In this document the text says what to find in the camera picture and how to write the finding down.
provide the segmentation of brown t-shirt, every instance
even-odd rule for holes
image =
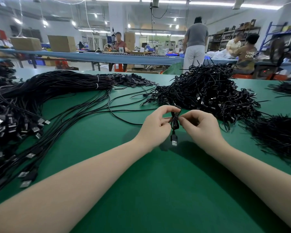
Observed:
[[[119,47],[127,47],[127,45],[126,45],[126,42],[124,42],[124,41],[120,41],[119,43],[117,42],[115,45],[114,45],[114,49],[115,50],[118,50],[119,49]]]
[[[238,56],[238,61],[236,63],[236,68],[254,71],[254,57],[257,49],[250,46],[242,46],[233,52],[233,56]]]

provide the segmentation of metal shelving rack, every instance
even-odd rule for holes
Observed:
[[[282,32],[282,30],[280,31],[276,31],[276,32],[269,32],[271,30],[271,27],[281,27],[281,29],[286,26],[287,23],[284,23],[284,24],[273,24],[273,22],[270,22],[269,23],[269,26],[268,26],[268,29],[266,31],[266,34],[265,34],[265,37],[263,39],[263,42],[260,46],[260,50],[259,52],[261,52],[263,49],[266,50],[268,48],[270,48],[270,46],[265,46],[265,44],[267,44],[268,42],[270,42],[272,39],[276,38],[276,37],[280,37],[282,35],[290,35],[291,34],[291,30],[290,31],[285,31],[285,32]]]
[[[233,33],[233,35],[232,35],[232,39],[234,38],[234,36],[235,36],[235,33],[237,33],[237,32],[245,32],[245,31],[248,31],[248,34],[249,34],[249,32],[251,31],[251,30],[259,30],[258,31],[258,34],[260,33],[260,29],[261,29],[261,27],[253,27],[253,28],[242,28],[242,29],[234,29],[234,30],[230,30],[230,31],[226,31],[226,32],[223,32],[223,33],[215,33],[215,34],[211,34],[211,35],[209,35],[209,37],[214,37],[214,36],[221,36],[221,40],[219,40],[219,41],[211,41],[211,39],[210,39],[210,41],[209,41],[209,44],[208,44],[208,49],[207,49],[207,51],[209,51],[209,50],[223,50],[223,48],[221,48],[221,44],[223,43],[223,42],[228,42],[230,39],[223,39],[223,36],[225,35],[225,34],[228,34],[228,33]],[[211,43],[220,43],[220,45],[219,45],[219,48],[216,48],[216,49],[210,49],[210,44]]]

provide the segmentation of man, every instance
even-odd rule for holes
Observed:
[[[254,71],[254,57],[257,51],[254,45],[259,37],[257,33],[250,34],[246,39],[246,45],[238,48],[231,54],[234,57],[238,56],[233,74],[251,74]]]
[[[119,47],[123,47],[124,48],[124,52],[129,53],[130,50],[128,50],[126,42],[122,41],[122,34],[120,32],[117,32],[115,34],[116,36],[116,44],[114,45],[114,49],[115,50],[119,50]],[[109,63],[109,71],[112,71],[112,67],[113,67],[114,63]],[[125,72],[127,69],[127,64],[123,64],[123,71]]]
[[[188,28],[183,40],[183,73],[191,65],[198,66],[204,62],[205,45],[208,40],[208,27],[202,24],[202,17],[196,17],[194,24]]]
[[[229,40],[226,44],[226,50],[232,54],[233,51],[236,51],[238,48],[241,47],[241,39],[243,39],[244,34],[238,33],[234,39]]]

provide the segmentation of blue shelf frame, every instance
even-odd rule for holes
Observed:
[[[268,43],[271,39],[269,39],[268,41],[266,41],[266,39],[267,39],[267,37],[268,36],[274,36],[274,35],[279,35],[279,36],[281,36],[281,35],[286,35],[286,34],[291,34],[291,31],[285,31],[285,32],[272,32],[272,33],[270,33],[269,31],[270,31],[270,29],[271,29],[271,27],[284,27],[284,26],[286,26],[286,23],[285,24],[282,24],[282,25],[277,25],[277,24],[273,24],[273,22],[270,22],[269,23],[269,26],[268,26],[268,28],[267,28],[267,31],[266,31],[266,34],[265,34],[265,37],[264,37],[264,39],[263,39],[263,42],[262,42],[262,44],[261,44],[261,46],[260,46],[260,50],[259,50],[259,52],[261,52],[262,51],[262,49],[264,48],[266,48],[266,49],[268,49],[268,48],[270,48],[270,46],[264,46],[266,43]]]

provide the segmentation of green workbench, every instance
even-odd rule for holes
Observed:
[[[22,70],[24,79],[33,76],[26,74],[26,69]],[[139,75],[160,85],[169,85],[174,77]],[[250,88],[255,91],[258,101],[271,100],[262,102],[260,111],[291,116],[291,97],[275,98],[278,94],[265,89],[269,83],[279,82],[249,79],[236,81],[239,90]],[[111,98],[137,91],[142,89],[113,90]],[[43,117],[49,119],[86,101],[95,93],[78,93],[73,97],[50,100],[43,108]],[[141,97],[123,97],[111,105],[130,103]],[[139,104],[120,108],[157,107],[151,104],[140,107]],[[143,123],[150,113],[116,112],[121,118],[134,123]],[[110,113],[83,118],[50,149],[40,166],[36,182],[131,140],[139,129],[140,126],[124,123]],[[291,168],[286,163],[276,156],[264,154],[238,123],[229,133],[223,130],[223,137],[236,149],[291,174]],[[177,147],[171,146],[168,137],[160,147],[133,164],[72,232],[291,232],[248,187],[196,146],[182,127],[176,134],[179,139]],[[19,185],[20,180],[14,180],[5,187],[0,192],[0,203],[18,193]]]

